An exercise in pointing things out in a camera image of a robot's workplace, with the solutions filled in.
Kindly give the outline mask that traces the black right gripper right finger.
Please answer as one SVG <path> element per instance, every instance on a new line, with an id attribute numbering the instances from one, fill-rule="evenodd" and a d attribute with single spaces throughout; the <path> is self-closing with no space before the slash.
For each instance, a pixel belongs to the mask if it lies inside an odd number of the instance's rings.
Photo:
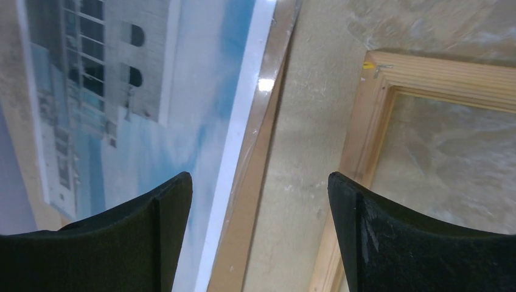
<path id="1" fill-rule="evenodd" d="M 351 291 L 514 291 L 515 236 L 418 213 L 340 172 L 329 203 Z"/>

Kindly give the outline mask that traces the yellow wooden picture frame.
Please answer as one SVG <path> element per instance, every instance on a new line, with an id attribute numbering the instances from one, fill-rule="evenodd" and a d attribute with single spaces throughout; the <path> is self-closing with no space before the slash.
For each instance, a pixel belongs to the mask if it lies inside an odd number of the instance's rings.
<path id="1" fill-rule="evenodd" d="M 515 236 L 515 68 L 371 51 L 337 172 L 418 213 Z M 311 291 L 347 284 L 331 209 Z"/>

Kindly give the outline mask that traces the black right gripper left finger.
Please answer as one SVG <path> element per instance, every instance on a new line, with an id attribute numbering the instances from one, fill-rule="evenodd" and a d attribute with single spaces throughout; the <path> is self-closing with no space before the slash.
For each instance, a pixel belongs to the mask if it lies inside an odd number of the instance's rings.
<path id="1" fill-rule="evenodd" d="M 192 202 L 181 172 L 57 231 L 1 236 L 2 291 L 171 291 Z"/>

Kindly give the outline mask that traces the building and sky photo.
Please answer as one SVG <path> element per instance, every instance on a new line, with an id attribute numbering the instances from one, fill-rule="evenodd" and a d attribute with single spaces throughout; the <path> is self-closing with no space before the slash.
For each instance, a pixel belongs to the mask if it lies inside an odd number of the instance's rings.
<path id="1" fill-rule="evenodd" d="M 38 166 L 57 229 L 179 172 L 174 291 L 206 291 L 276 1 L 17 1 Z"/>

